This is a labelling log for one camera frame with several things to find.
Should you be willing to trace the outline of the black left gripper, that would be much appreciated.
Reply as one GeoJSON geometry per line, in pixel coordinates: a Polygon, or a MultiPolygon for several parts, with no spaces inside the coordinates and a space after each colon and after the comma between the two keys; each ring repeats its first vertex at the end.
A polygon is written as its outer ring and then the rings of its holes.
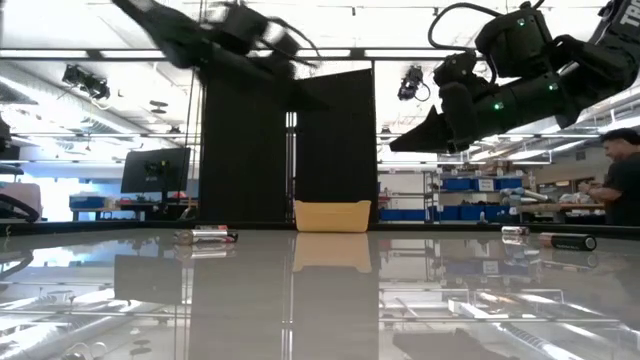
{"type": "Polygon", "coordinates": [[[272,81],[273,96],[285,111],[320,111],[328,104],[294,78],[297,63],[315,65],[298,56],[299,39],[317,46],[279,17],[265,16],[244,4],[228,4],[222,19],[202,24],[210,50],[202,57],[202,79],[272,81]]]}

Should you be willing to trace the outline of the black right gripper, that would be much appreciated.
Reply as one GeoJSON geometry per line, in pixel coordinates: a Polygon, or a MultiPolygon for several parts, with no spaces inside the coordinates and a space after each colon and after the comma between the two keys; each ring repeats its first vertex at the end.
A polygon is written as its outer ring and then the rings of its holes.
{"type": "Polygon", "coordinates": [[[465,150],[475,140],[506,132],[561,105],[559,76],[550,61],[552,37],[536,5],[499,14],[476,37],[477,63],[465,82],[442,86],[442,111],[393,140],[393,152],[465,150]]]}

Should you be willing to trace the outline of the metal shelf rack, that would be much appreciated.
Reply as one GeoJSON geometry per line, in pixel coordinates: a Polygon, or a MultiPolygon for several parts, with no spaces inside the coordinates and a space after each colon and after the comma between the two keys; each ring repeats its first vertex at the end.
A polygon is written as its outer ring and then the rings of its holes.
{"type": "Polygon", "coordinates": [[[423,199],[426,212],[426,222],[431,223],[447,223],[447,222],[463,222],[478,223],[478,221],[442,221],[439,217],[442,208],[445,205],[503,205],[509,206],[509,214],[517,213],[516,207],[522,204],[535,203],[536,200],[526,195],[528,189],[524,184],[524,177],[521,171],[515,174],[503,175],[502,171],[498,173],[485,173],[480,170],[463,171],[461,169],[436,169],[423,173],[423,199]],[[519,177],[523,180],[523,186],[515,189],[495,189],[495,180],[497,178],[519,177]],[[471,191],[463,192],[447,192],[444,191],[442,180],[446,178],[472,178],[477,181],[477,188],[471,191]]]}

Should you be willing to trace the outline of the black folding divider screen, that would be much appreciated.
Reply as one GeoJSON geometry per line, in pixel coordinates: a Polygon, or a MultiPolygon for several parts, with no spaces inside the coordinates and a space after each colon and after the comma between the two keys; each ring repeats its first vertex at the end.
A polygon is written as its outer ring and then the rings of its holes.
{"type": "Polygon", "coordinates": [[[369,200],[369,222],[376,222],[372,70],[298,81],[328,108],[282,110],[270,83],[208,82],[199,171],[202,220],[282,224],[295,199],[369,200]]]}

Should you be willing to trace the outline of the yellow plastic bin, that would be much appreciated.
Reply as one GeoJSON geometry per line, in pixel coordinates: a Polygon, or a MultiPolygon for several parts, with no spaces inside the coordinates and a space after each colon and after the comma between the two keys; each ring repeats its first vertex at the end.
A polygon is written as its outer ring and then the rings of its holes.
{"type": "Polygon", "coordinates": [[[296,200],[296,228],[299,232],[364,233],[368,229],[371,205],[369,200],[339,203],[296,200]]]}

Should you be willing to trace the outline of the wooden workbench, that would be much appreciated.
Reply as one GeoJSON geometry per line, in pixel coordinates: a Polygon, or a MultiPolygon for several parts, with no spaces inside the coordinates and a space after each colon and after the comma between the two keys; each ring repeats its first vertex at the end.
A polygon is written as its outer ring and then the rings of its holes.
{"type": "Polygon", "coordinates": [[[536,213],[536,212],[570,212],[574,210],[596,211],[603,210],[603,204],[575,204],[575,203],[534,203],[518,205],[516,207],[519,213],[536,213]]]}

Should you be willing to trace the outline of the black background monitor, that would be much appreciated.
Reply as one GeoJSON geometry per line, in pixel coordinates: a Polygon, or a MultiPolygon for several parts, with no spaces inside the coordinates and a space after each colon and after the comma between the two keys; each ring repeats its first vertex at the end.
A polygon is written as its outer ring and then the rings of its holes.
{"type": "Polygon", "coordinates": [[[167,193],[187,189],[189,148],[133,151],[127,154],[122,193],[167,193]]]}

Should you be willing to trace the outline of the white glossy work sheet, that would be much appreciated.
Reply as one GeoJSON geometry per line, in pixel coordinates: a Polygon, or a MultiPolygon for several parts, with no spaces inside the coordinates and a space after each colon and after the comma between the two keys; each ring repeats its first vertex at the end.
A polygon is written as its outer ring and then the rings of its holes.
{"type": "Polygon", "coordinates": [[[0,240],[0,360],[640,360],[640,243],[140,229],[0,240]]]}

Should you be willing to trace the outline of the person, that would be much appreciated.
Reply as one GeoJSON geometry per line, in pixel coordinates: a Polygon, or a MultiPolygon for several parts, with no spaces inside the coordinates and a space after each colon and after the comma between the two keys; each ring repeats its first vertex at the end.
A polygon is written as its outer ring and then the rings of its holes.
{"type": "Polygon", "coordinates": [[[583,182],[579,191],[604,205],[607,225],[640,227],[640,133],[620,128],[600,141],[612,160],[605,181],[583,182]]]}

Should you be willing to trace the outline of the dark background desk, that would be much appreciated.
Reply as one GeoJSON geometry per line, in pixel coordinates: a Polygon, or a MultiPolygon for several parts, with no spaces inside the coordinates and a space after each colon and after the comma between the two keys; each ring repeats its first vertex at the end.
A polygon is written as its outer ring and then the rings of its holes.
{"type": "Polygon", "coordinates": [[[92,215],[94,221],[136,220],[136,221],[173,221],[190,220],[198,215],[198,204],[193,201],[141,202],[127,199],[112,201],[104,209],[72,211],[73,221],[84,221],[84,215],[92,215]]]}

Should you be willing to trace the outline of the blue storage box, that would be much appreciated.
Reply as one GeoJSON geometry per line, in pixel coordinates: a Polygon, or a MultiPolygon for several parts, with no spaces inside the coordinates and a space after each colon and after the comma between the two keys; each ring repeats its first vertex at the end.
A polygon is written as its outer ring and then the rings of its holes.
{"type": "Polygon", "coordinates": [[[69,197],[69,208],[72,211],[104,209],[108,205],[108,198],[98,195],[78,194],[69,197]]]}

